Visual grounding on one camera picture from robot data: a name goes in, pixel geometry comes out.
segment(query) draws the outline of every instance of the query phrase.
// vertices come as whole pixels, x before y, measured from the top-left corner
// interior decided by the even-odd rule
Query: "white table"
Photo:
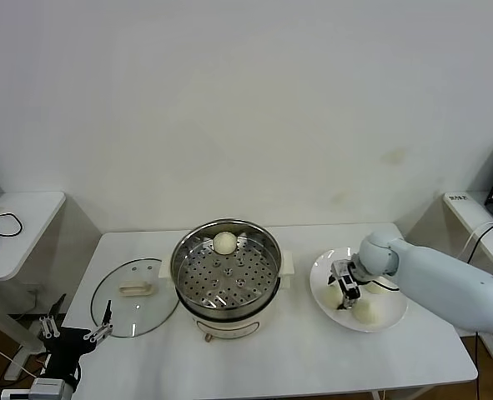
[[[443,201],[471,233],[482,223],[493,221],[493,216],[484,206],[486,197],[487,192],[448,192],[445,193]],[[490,225],[482,227],[478,234],[481,235],[485,228],[489,227]],[[493,262],[493,230],[481,239],[480,246]]]
[[[109,337],[82,357],[74,400],[262,398],[429,387],[466,382],[475,367],[454,328],[414,302],[390,330],[354,332],[329,319],[309,290],[314,260],[331,248],[359,246],[390,223],[269,229],[294,255],[290,289],[275,298],[274,319],[235,340],[204,341],[179,305],[162,326],[141,337]],[[64,326],[91,328],[94,289],[134,258],[163,258],[182,232],[123,232],[102,236]]]
[[[23,224],[16,237],[0,237],[0,281],[13,278],[64,203],[62,192],[0,194],[0,213],[14,213]],[[18,225],[12,217],[0,217],[0,233],[12,233]],[[0,310],[0,330],[26,348],[38,351],[42,343]]]

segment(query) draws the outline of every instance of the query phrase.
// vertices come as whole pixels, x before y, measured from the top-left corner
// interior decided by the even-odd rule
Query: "glass lid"
[[[90,306],[94,323],[101,324],[109,300],[116,338],[135,338],[164,323],[178,305],[178,296],[158,279],[160,267],[161,260],[143,258],[112,271],[94,292]]]

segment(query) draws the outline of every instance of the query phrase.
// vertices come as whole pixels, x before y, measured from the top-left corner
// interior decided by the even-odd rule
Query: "white plate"
[[[374,303],[380,314],[380,321],[374,325],[364,325],[354,318],[350,310],[334,310],[327,307],[322,301],[322,291],[328,285],[330,276],[330,266],[335,260],[350,259],[350,248],[339,248],[325,252],[314,262],[309,275],[309,284],[314,300],[319,304],[322,311],[328,317],[341,325],[361,332],[380,332],[391,328],[398,323],[407,311],[407,298],[401,292],[391,292],[386,294],[373,294],[360,287],[361,298],[368,298]]]

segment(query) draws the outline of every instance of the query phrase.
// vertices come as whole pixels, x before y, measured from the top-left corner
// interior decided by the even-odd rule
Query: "stainless steel pot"
[[[235,252],[213,249],[221,232],[237,237]],[[262,310],[279,287],[282,257],[278,243],[262,227],[219,219],[197,227],[176,246],[170,260],[179,300],[193,314],[215,322],[237,322]]]

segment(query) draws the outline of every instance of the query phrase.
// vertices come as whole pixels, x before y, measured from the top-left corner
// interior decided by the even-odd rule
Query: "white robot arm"
[[[358,283],[386,276],[408,298],[449,323],[493,333],[493,275],[383,232],[366,237],[352,262]]]

